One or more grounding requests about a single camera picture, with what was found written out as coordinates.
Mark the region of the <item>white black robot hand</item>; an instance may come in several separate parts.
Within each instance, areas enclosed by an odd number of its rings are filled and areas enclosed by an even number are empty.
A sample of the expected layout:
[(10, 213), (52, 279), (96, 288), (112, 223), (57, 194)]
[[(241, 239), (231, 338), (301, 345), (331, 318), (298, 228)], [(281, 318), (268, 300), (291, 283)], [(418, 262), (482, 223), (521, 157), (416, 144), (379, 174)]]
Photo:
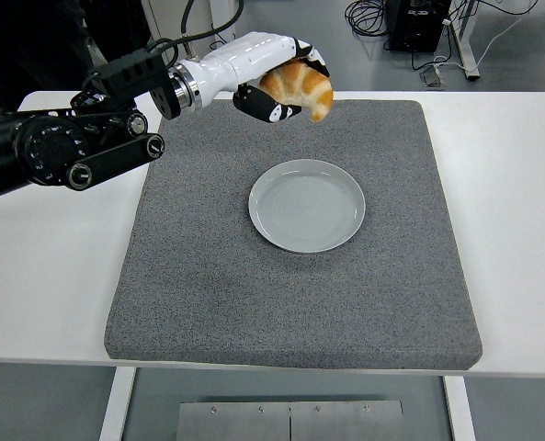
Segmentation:
[(197, 89), (193, 106), (208, 106), (220, 92), (233, 94), (233, 104), (246, 115), (275, 123), (302, 110), (313, 122), (323, 120), (334, 91), (323, 57), (313, 45), (293, 37), (250, 32), (206, 55), (183, 61)]

